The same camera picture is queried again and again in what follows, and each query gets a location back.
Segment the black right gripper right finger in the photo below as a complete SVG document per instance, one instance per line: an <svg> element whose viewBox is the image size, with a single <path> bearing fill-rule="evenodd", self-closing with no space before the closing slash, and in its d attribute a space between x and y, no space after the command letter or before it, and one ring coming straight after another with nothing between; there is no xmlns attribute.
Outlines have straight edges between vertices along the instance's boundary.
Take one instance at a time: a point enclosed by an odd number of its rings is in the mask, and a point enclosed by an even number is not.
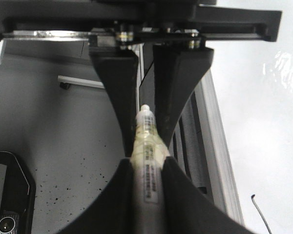
<svg viewBox="0 0 293 234"><path fill-rule="evenodd" d="M164 161L162 183L170 234L251 233L210 202L173 157Z"/></svg>

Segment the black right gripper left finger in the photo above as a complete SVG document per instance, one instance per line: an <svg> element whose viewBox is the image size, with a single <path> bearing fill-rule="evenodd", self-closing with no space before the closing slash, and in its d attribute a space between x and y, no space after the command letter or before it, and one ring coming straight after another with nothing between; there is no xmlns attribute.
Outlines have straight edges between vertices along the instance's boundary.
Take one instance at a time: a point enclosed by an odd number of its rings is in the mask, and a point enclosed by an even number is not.
<svg viewBox="0 0 293 234"><path fill-rule="evenodd" d="M131 234L133 167L121 159L113 177L81 215L59 231L60 234Z"/></svg>

